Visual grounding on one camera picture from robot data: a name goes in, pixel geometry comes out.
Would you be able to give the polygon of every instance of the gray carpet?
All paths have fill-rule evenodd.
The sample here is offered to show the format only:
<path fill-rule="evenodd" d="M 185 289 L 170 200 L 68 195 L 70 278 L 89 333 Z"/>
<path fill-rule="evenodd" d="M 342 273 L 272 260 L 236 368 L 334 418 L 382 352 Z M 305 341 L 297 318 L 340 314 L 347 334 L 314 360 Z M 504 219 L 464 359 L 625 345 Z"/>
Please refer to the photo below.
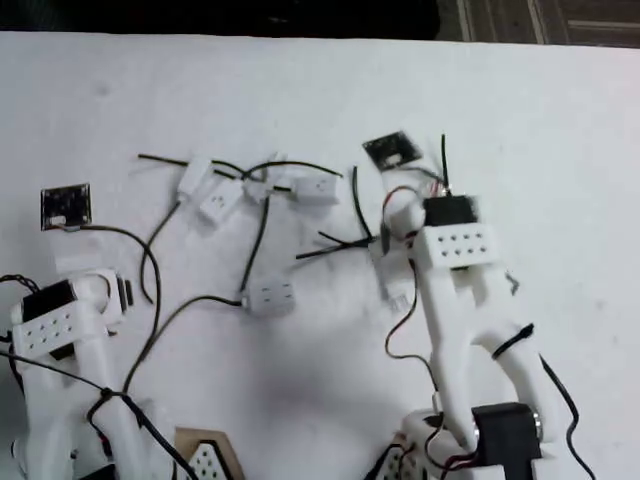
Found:
<path fill-rule="evenodd" d="M 438 40 L 640 47 L 640 0 L 438 0 Z"/>

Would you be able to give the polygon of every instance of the cable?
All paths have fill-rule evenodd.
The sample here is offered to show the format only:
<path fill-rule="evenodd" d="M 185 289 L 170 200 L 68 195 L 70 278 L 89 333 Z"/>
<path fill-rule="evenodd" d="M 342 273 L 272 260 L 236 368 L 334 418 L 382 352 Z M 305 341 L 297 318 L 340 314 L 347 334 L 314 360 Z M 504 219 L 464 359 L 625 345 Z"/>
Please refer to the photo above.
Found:
<path fill-rule="evenodd" d="M 146 153 L 139 153 L 138 158 L 142 158 L 145 160 L 155 160 L 156 162 L 163 162 L 171 165 L 178 165 L 180 167 L 186 167 L 189 165 L 189 162 L 185 162 L 184 160 L 175 160 L 173 158 L 158 157 L 157 155 L 148 155 Z M 215 160 L 215 159 L 211 160 L 211 165 L 220 165 L 221 167 L 228 167 L 232 170 L 235 170 L 240 175 L 244 175 L 246 173 L 242 168 L 238 167 L 237 165 L 234 165 L 233 163 L 225 162 L 223 160 Z M 225 176 L 229 175 L 227 172 L 223 172 L 221 170 L 214 170 L 214 172 L 221 175 L 225 175 Z"/>
<path fill-rule="evenodd" d="M 416 444 L 412 443 L 409 448 L 407 448 L 402 455 L 400 455 L 400 460 L 398 461 L 398 477 L 402 478 L 402 467 L 404 466 L 404 459 L 416 449 Z"/>
<path fill-rule="evenodd" d="M 147 245 L 149 246 L 149 248 L 151 248 L 151 245 L 153 244 L 153 241 L 156 239 L 156 237 L 162 231 L 162 229 L 165 227 L 165 225 L 169 222 L 171 217 L 173 217 L 173 215 L 178 211 L 179 207 L 180 207 L 180 202 L 176 202 L 173 205 L 173 207 L 171 207 L 169 209 L 169 211 L 164 216 L 164 218 L 160 221 L 158 226 L 155 228 L 155 230 L 151 234 L 151 237 L 149 237 L 149 241 L 147 242 Z M 139 272 L 140 288 L 142 289 L 142 294 L 144 295 L 144 298 L 146 298 L 149 303 L 153 303 L 153 300 L 149 296 L 149 293 L 147 292 L 147 289 L 146 289 L 146 287 L 144 285 L 144 267 L 145 267 L 146 263 L 147 263 L 147 252 L 144 251 L 142 253 L 142 259 L 140 260 L 140 272 Z"/>
<path fill-rule="evenodd" d="M 402 448 L 402 445 L 400 445 L 399 443 L 392 443 L 391 445 L 389 445 L 387 448 L 385 448 L 384 452 L 382 452 L 382 455 L 378 457 L 378 459 L 376 460 L 376 463 L 373 465 L 373 468 L 369 470 L 369 472 L 367 472 L 367 474 L 364 477 L 364 480 L 376 480 L 376 478 L 378 478 L 378 474 L 380 473 L 380 470 L 382 470 L 382 467 L 384 466 L 384 461 L 386 460 L 387 455 L 389 455 L 389 452 L 394 448 L 399 448 L 402 451 L 404 451 L 404 449 Z"/>
<path fill-rule="evenodd" d="M 447 197 L 451 196 L 451 184 L 449 183 L 449 169 L 447 168 L 447 148 L 444 133 L 440 137 L 440 154 L 442 155 L 442 179 Z"/>
<path fill-rule="evenodd" d="M 353 196 L 353 204 L 356 208 L 356 215 L 358 216 L 358 221 L 362 226 L 362 229 L 367 235 L 367 238 L 371 238 L 371 230 L 369 230 L 369 226 L 367 225 L 367 221 L 364 219 L 364 215 L 362 214 L 362 208 L 360 208 L 360 199 L 358 198 L 358 166 L 354 166 L 351 173 L 351 195 Z"/>
<path fill-rule="evenodd" d="M 392 353 L 389 350 L 389 343 L 391 342 L 391 337 L 393 337 L 393 335 L 400 329 L 400 327 L 402 327 L 405 323 L 407 323 L 407 321 L 411 318 L 413 313 L 416 311 L 416 307 L 418 305 L 418 273 L 416 271 L 416 267 L 413 264 L 413 262 L 410 261 L 409 263 L 411 264 L 411 269 L 413 270 L 413 280 L 414 280 L 413 303 L 411 304 L 411 308 L 409 308 L 409 311 L 405 314 L 405 316 L 402 317 L 402 319 L 400 319 L 400 321 L 387 334 L 387 338 L 384 341 L 384 351 L 387 353 L 389 357 L 393 358 L 394 360 L 406 360 L 409 358 L 413 358 L 415 360 L 420 361 L 425 367 L 427 367 L 427 370 L 429 371 L 429 377 L 431 377 L 431 382 L 433 383 L 433 389 L 437 392 L 438 383 L 436 382 L 433 371 L 431 370 L 431 365 L 429 365 L 429 362 L 424 357 L 417 354 L 396 355 L 395 353 Z"/>
<path fill-rule="evenodd" d="M 264 206 L 262 208 L 262 218 L 260 219 L 260 226 L 258 227 L 258 236 L 256 237 L 256 242 L 253 244 L 253 249 L 251 250 L 251 254 L 249 255 L 249 260 L 247 261 L 247 266 L 245 267 L 244 274 L 242 275 L 242 281 L 240 282 L 240 292 L 244 291 L 245 287 L 247 286 L 247 282 L 249 281 L 249 275 L 251 274 L 251 269 L 253 268 L 253 262 L 256 259 L 258 249 L 260 248 L 260 244 L 262 243 L 264 231 L 267 227 L 268 216 L 269 197 L 265 198 L 264 200 Z"/>
<path fill-rule="evenodd" d="M 98 385 L 97 383 L 92 382 L 91 380 L 87 380 L 86 378 L 80 377 L 79 375 L 76 375 L 75 373 L 67 372 L 65 370 L 60 370 L 59 368 L 54 367 L 52 365 L 47 365 L 46 363 L 41 363 L 41 362 L 38 362 L 36 360 L 31 360 L 29 358 L 22 357 L 20 355 L 15 354 L 15 353 L 4 352 L 2 350 L 0 350 L 0 357 L 6 357 L 6 358 L 11 359 L 13 361 L 18 361 L 18 362 L 22 362 L 22 363 L 28 363 L 30 365 L 35 365 L 36 367 L 45 368 L 47 370 L 51 370 L 52 372 L 56 372 L 56 373 L 59 373 L 61 375 L 66 375 L 67 377 L 73 378 L 73 379 L 78 380 L 78 381 L 80 381 L 82 383 L 90 385 L 90 386 L 92 386 L 94 388 L 97 388 L 98 390 L 102 390 L 102 387 L 100 385 Z"/>
<path fill-rule="evenodd" d="M 153 271 L 156 278 L 156 310 L 153 317 L 153 326 L 151 328 L 151 332 L 149 333 L 149 336 L 147 337 L 147 340 L 144 346 L 142 347 L 142 350 L 138 354 L 138 358 L 136 359 L 136 362 L 131 367 L 131 370 L 129 370 L 129 373 L 127 374 L 127 378 L 125 379 L 122 390 L 124 391 L 124 393 L 127 393 L 129 391 L 129 386 L 131 385 L 131 380 L 133 379 L 135 370 L 140 366 L 141 362 L 139 361 L 139 359 L 143 356 L 146 356 L 146 351 L 149 348 L 149 343 L 153 340 L 153 337 L 155 336 L 158 330 L 158 324 L 160 323 L 160 311 L 162 310 L 162 279 L 160 277 L 160 267 L 158 266 L 158 261 L 156 260 L 156 257 L 153 254 L 153 252 L 151 251 L 151 248 L 149 248 L 149 245 L 147 245 L 144 242 L 144 240 L 142 240 L 140 237 L 138 237 L 137 235 L 127 230 L 124 230 L 122 228 L 117 228 L 117 227 L 109 227 L 105 225 L 83 225 L 77 228 L 79 230 L 119 233 L 121 235 L 125 235 L 129 238 L 132 238 L 142 247 L 145 253 L 149 256 L 149 259 L 151 260 L 151 264 L 153 265 Z M 61 229 L 66 232 L 75 231 L 75 230 L 66 230 L 64 228 L 61 228 Z"/>
<path fill-rule="evenodd" d="M 264 162 L 264 163 L 260 163 L 260 164 L 256 165 L 255 167 L 251 167 L 249 170 L 244 172 L 244 175 L 242 176 L 242 179 L 246 180 L 248 177 L 251 176 L 252 173 L 254 173 L 254 172 L 258 171 L 258 170 L 262 170 L 264 168 L 280 167 L 280 166 L 285 166 L 285 165 L 297 165 L 299 167 L 314 168 L 316 170 L 320 170 L 320 171 L 325 172 L 325 173 L 330 173 L 331 175 L 335 175 L 337 177 L 342 178 L 342 174 L 341 173 L 336 172 L 335 170 L 331 170 L 330 168 L 326 168 L 326 167 L 322 167 L 320 165 L 316 165 L 314 163 L 298 162 L 298 161 L 295 161 L 295 160 L 279 160 L 279 161 L 272 161 L 272 162 Z"/>
<path fill-rule="evenodd" d="M 141 359 L 141 361 L 144 361 L 149 356 L 149 354 L 151 353 L 151 349 L 155 346 L 155 344 L 158 342 L 158 340 L 160 340 L 160 337 L 162 336 L 162 334 L 164 334 L 164 332 L 167 330 L 167 328 L 169 328 L 171 323 L 173 323 L 173 321 L 178 317 L 178 315 L 180 315 L 187 307 L 193 305 L 196 302 L 201 302 L 201 301 L 204 301 L 204 300 L 208 300 L 208 301 L 211 301 L 211 302 L 224 303 L 224 304 L 232 306 L 232 307 L 241 307 L 242 306 L 242 302 L 239 302 L 239 301 L 236 301 L 236 300 L 229 300 L 229 299 L 222 298 L 222 297 L 217 297 L 215 295 L 200 295 L 199 297 L 194 297 L 194 298 L 192 298 L 190 300 L 187 300 L 182 305 L 180 305 L 176 310 L 174 310 L 174 312 L 171 315 L 169 315 L 169 318 L 167 319 L 167 321 L 164 322 L 164 324 L 162 325 L 160 330 L 158 330 L 158 333 L 156 334 L 155 338 L 153 339 L 153 341 L 151 342 L 151 344 L 149 346 L 149 350 L 147 351 L 145 356 Z"/>
<path fill-rule="evenodd" d="M 560 381 L 560 378 L 558 378 L 558 375 L 556 375 L 556 372 L 553 371 L 551 366 L 547 363 L 547 361 L 544 359 L 542 355 L 540 355 L 540 360 L 542 361 L 542 367 L 544 368 L 544 371 L 547 373 L 547 375 L 549 376 L 553 384 L 556 386 L 556 388 L 558 389 L 558 392 L 560 392 L 560 395 L 562 395 L 562 398 L 567 404 L 567 407 L 569 407 L 569 410 L 571 411 L 571 416 L 573 417 L 573 420 L 571 421 L 571 424 L 567 429 L 567 435 L 566 435 L 567 447 L 569 448 L 569 451 L 571 452 L 571 455 L 576 460 L 576 462 L 578 462 L 578 464 L 584 469 L 584 471 L 587 472 L 587 475 L 589 475 L 589 478 L 591 478 L 591 480 L 597 480 L 595 473 L 593 473 L 593 470 L 591 470 L 591 467 L 589 467 L 589 465 L 587 465 L 587 463 L 580 457 L 580 455 L 576 451 L 575 446 L 573 445 L 573 434 L 576 431 L 576 428 L 578 428 L 578 422 L 580 422 L 580 411 L 578 410 L 578 407 L 573 401 L 573 398 L 571 398 L 571 395 L 569 394 L 567 387 L 565 387 L 564 384 Z"/>
<path fill-rule="evenodd" d="M 59 368 L 53 367 L 51 365 L 47 365 L 45 363 L 37 362 L 35 360 L 30 360 L 30 359 L 22 357 L 20 355 L 16 355 L 16 354 L 13 354 L 13 353 L 0 351 L 0 356 L 6 357 L 6 358 L 9 358 L 9 359 L 13 359 L 14 361 L 17 360 L 19 362 L 28 363 L 30 365 L 35 365 L 35 366 L 40 367 L 40 368 L 45 368 L 47 370 L 51 370 L 53 372 L 59 373 L 60 375 L 65 375 L 65 376 L 67 376 L 69 378 L 73 378 L 75 380 L 78 380 L 79 382 L 82 382 L 82 383 L 84 383 L 86 385 L 92 386 L 93 388 L 96 388 L 97 390 L 99 390 L 100 391 L 100 399 L 89 410 L 89 413 L 91 414 L 91 416 L 89 417 L 89 413 L 87 414 L 87 420 L 89 420 L 89 423 L 91 423 L 91 425 L 93 425 L 94 428 L 96 428 L 98 430 L 98 432 L 100 432 L 100 429 L 98 429 L 97 426 L 93 423 L 93 416 L 95 415 L 96 411 L 102 405 L 104 405 L 108 400 L 110 400 L 111 398 L 113 398 L 113 397 L 121 398 L 122 401 L 125 403 L 125 405 L 127 405 L 127 407 L 129 407 L 129 409 L 133 412 L 133 414 L 136 417 L 136 420 L 138 420 L 138 423 L 141 426 L 143 426 L 144 428 L 147 429 L 147 431 L 156 440 L 156 442 L 158 442 L 158 444 L 176 461 L 176 463 L 178 463 L 178 465 L 180 465 L 187 472 L 189 477 L 191 477 L 194 480 L 198 480 L 198 476 L 193 471 L 191 466 L 187 463 L 187 461 L 180 455 L 180 453 L 173 447 L 173 445 L 171 445 L 162 436 L 162 434 L 160 434 L 160 432 L 155 427 L 155 425 L 153 425 L 151 420 L 149 420 L 149 417 L 147 417 L 144 414 L 142 409 L 126 393 L 113 392 L 109 388 L 101 387 L 97 383 L 94 383 L 91 380 L 83 378 L 83 377 L 81 377 L 79 375 L 76 375 L 74 373 L 67 372 L 65 370 L 61 370 Z"/>
<path fill-rule="evenodd" d="M 40 287 L 34 280 L 17 273 L 1 276 L 0 283 L 5 283 L 5 282 L 17 282 L 20 285 L 27 287 L 29 290 L 31 290 L 31 293 L 36 293 L 40 291 Z"/>

